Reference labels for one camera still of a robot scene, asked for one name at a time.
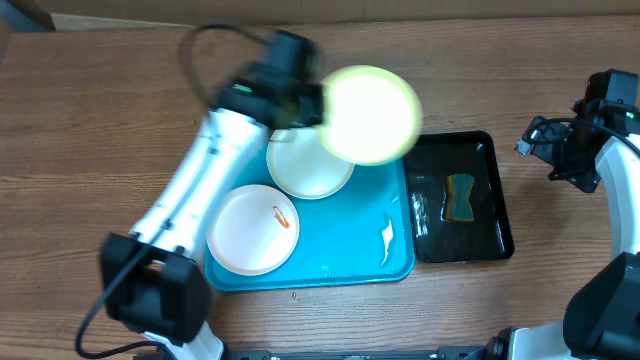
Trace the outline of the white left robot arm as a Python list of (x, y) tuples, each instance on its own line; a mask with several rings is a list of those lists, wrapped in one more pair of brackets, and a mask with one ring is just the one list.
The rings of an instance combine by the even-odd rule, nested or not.
[(206, 216), (275, 129), (303, 128), (322, 119), (322, 90), (308, 65), (256, 63), (218, 94), (197, 72), (186, 78), (207, 112), (187, 156), (154, 206), (126, 236), (111, 233), (100, 251), (104, 291), (81, 324), (82, 338), (100, 309), (143, 335), (121, 352), (153, 346), (163, 359), (220, 359), (224, 345), (207, 323), (211, 293), (199, 268)]

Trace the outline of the yellow-green rimmed plate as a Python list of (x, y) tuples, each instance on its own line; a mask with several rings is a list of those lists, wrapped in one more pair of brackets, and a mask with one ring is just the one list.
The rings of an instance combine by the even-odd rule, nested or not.
[(404, 156), (417, 142), (422, 108), (414, 89), (400, 76), (374, 66), (354, 65), (322, 81), (324, 148), (362, 166)]

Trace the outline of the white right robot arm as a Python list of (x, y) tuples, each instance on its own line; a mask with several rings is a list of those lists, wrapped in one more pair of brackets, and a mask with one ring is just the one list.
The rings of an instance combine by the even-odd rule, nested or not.
[(639, 112), (625, 114), (595, 158), (606, 188), (612, 260), (570, 300), (564, 318), (504, 330), (469, 359), (639, 357)]

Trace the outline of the white plate with sauce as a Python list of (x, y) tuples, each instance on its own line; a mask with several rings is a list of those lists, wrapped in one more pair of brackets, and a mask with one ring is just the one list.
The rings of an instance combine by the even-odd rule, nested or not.
[(267, 146), (266, 163), (282, 190), (304, 200), (336, 193), (348, 182), (355, 167), (326, 150), (314, 128), (276, 130)]

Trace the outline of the green yellow sponge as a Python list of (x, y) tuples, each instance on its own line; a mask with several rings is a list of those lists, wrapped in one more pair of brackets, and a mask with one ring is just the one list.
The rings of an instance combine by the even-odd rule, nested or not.
[(474, 221), (471, 193), (475, 178), (469, 174), (452, 174), (446, 178), (444, 219), (450, 222)]

